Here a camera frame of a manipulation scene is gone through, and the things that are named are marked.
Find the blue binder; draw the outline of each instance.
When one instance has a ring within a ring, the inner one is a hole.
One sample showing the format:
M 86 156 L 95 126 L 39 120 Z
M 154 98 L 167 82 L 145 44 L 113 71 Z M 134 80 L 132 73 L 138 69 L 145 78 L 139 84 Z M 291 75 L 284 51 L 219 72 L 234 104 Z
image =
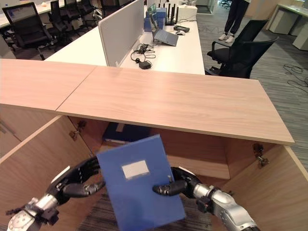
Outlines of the blue binder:
M 154 185 L 168 184 L 170 165 L 159 135 L 97 155 L 121 231 L 156 228 L 185 217 L 178 195 L 161 196 Z

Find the computer mouse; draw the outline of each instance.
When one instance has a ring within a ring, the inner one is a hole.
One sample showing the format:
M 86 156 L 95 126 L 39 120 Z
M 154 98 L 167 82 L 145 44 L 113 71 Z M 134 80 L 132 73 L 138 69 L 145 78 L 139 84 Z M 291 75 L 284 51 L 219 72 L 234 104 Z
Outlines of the computer mouse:
M 179 31 L 176 33 L 176 35 L 185 35 L 185 32 L 182 31 L 182 30 L 179 30 Z

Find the person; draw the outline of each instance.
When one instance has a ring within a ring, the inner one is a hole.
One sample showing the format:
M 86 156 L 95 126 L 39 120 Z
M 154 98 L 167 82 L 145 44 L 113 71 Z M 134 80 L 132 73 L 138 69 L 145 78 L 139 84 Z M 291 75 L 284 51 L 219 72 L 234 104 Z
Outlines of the person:
M 240 28 L 242 19 L 245 15 L 250 1 L 251 0 L 232 0 L 228 20 L 225 26 L 225 31 L 218 38 L 219 40 L 226 40 L 226 43 L 231 43 L 234 41 L 234 35 Z

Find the power adapter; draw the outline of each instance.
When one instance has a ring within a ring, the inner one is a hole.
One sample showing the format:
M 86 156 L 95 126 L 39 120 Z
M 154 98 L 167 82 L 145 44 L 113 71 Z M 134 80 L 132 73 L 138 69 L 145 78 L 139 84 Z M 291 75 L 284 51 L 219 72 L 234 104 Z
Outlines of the power adapter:
M 145 69 L 150 69 L 152 65 L 148 61 L 144 61 L 144 62 L 139 62 L 139 67 L 145 70 Z

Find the cabinet door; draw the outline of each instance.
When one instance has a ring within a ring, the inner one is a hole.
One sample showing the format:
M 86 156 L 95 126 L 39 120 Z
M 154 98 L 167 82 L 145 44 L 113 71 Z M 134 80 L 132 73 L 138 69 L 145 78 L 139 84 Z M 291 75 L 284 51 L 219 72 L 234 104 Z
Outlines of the cabinet door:
M 23 141 L 56 115 L 19 107 L 0 107 L 1 123 Z
M 0 225 L 7 225 L 10 217 L 5 211 L 40 198 L 52 179 L 68 165 L 75 166 L 90 157 L 90 150 L 78 137 L 69 136 L 74 130 L 66 116 L 56 116 L 0 159 Z M 91 211 L 97 195 L 70 199 L 58 207 L 59 221 L 54 227 L 42 230 L 73 231 Z
M 0 123 L 0 158 L 19 143 L 20 140 Z
M 308 173 L 288 146 L 275 146 L 264 155 L 269 164 L 257 161 L 227 182 L 262 231 L 308 230 Z M 215 226 L 213 230 L 225 230 Z

